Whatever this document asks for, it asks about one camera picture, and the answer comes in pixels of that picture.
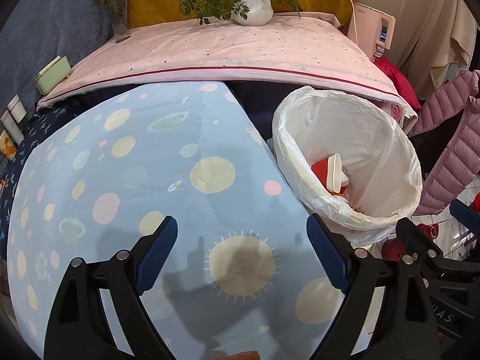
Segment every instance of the pink circle print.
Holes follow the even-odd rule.
[[[104,193],[94,204],[92,216],[95,222],[100,225],[110,223],[117,215],[120,199],[112,192]]]
[[[263,190],[267,195],[275,196],[279,195],[280,192],[282,192],[282,186],[277,181],[268,180],[265,181],[265,184],[263,185]]]

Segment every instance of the white plastic bag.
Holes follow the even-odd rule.
[[[273,119],[278,166],[298,198],[353,247],[385,238],[420,201],[420,163],[407,136],[384,111],[357,96],[303,87],[288,95]],[[332,196],[310,169],[335,153],[350,178]]]

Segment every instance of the screw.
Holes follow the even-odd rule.
[[[127,250],[120,250],[117,253],[117,260],[123,261],[128,259],[128,256],[130,256],[130,253]]]
[[[363,249],[363,247],[358,247],[357,249],[355,249],[355,255],[361,259],[364,259],[368,256],[368,252]]]
[[[82,259],[80,257],[75,257],[73,260],[71,260],[71,263],[72,267],[78,267],[80,265],[82,265]]]
[[[413,258],[412,256],[406,254],[405,256],[402,257],[402,261],[407,264],[408,266],[413,264]]]

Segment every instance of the tissue box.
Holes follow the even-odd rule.
[[[49,93],[71,72],[67,57],[58,56],[45,66],[35,79],[35,86],[42,95]]]

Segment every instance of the white flower pot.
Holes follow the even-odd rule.
[[[270,0],[242,0],[242,3],[250,8],[246,19],[232,11],[232,19],[242,26],[263,26],[272,19],[273,9]]]

